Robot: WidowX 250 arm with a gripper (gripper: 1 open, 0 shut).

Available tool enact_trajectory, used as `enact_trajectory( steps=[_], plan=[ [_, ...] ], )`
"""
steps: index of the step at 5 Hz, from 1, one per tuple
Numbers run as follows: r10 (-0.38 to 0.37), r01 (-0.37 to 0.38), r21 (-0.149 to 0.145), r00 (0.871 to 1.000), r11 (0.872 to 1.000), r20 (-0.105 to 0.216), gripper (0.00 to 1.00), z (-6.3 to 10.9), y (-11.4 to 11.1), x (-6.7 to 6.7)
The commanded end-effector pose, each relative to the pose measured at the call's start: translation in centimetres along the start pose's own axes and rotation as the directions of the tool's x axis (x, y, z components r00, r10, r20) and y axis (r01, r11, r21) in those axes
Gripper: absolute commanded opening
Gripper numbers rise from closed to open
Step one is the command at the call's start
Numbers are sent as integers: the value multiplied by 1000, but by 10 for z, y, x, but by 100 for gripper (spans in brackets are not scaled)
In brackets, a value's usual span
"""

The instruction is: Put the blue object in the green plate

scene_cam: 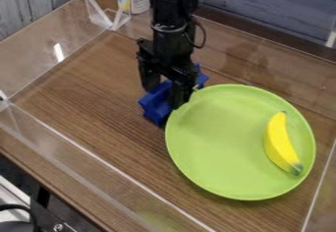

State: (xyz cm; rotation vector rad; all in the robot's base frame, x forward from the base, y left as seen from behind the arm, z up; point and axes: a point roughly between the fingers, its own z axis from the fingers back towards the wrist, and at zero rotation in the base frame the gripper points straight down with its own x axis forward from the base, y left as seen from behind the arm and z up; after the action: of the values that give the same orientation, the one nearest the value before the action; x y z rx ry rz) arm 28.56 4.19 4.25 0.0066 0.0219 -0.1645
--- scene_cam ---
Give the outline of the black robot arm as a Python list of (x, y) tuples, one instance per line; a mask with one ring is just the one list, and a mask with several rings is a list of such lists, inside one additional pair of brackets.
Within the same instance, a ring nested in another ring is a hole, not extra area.
[(164, 76), (172, 82), (168, 103), (178, 109), (190, 100), (199, 75), (192, 61), (194, 50), (203, 47), (196, 44), (194, 17), (199, 0), (150, 0), (150, 5), (154, 37), (136, 41), (140, 82), (151, 91)]

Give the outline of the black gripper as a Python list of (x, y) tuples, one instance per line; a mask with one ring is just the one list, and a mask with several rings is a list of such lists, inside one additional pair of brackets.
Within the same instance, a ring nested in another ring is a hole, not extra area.
[[(176, 29), (152, 26), (152, 32), (154, 36), (151, 39), (140, 38), (136, 41), (139, 47), (136, 59), (140, 83), (146, 91), (151, 91), (160, 84), (160, 74), (151, 64), (156, 63), (163, 67), (188, 69), (194, 64), (194, 51), (199, 48), (195, 43), (195, 26), (182, 26)], [(178, 109), (190, 101), (195, 85), (195, 77), (172, 82), (168, 103), (174, 109)]]

